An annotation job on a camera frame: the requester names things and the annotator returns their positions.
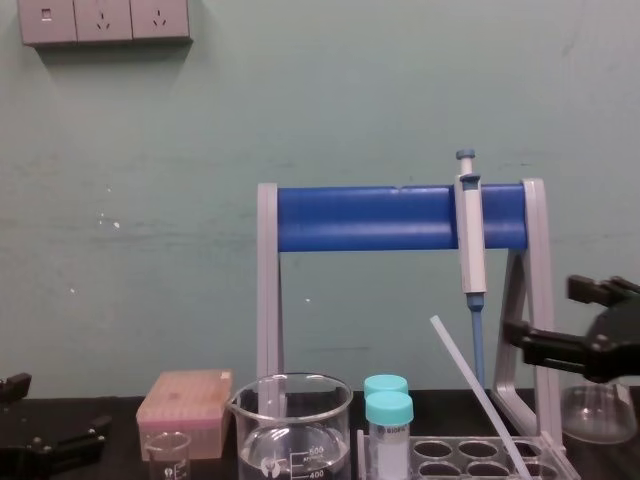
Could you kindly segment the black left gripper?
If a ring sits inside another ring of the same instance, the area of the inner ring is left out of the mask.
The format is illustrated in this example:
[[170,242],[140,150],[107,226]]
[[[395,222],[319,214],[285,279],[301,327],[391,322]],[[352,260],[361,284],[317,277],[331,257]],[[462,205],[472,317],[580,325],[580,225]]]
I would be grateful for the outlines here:
[[[32,376],[20,373],[0,381],[0,404],[27,397]],[[97,417],[78,433],[62,439],[33,437],[26,446],[1,448],[2,479],[49,479],[51,471],[68,471],[101,459],[112,417]]]

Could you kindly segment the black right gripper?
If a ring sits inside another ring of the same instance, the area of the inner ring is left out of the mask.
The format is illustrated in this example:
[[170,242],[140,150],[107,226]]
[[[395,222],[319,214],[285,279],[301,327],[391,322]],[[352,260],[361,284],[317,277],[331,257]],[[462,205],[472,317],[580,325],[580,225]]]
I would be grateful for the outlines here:
[[634,297],[639,296],[639,285],[619,276],[595,281],[571,275],[566,296],[579,303],[610,307],[595,318],[585,340],[526,322],[508,323],[503,339],[521,350],[528,365],[577,373],[595,383],[638,376],[639,299]]

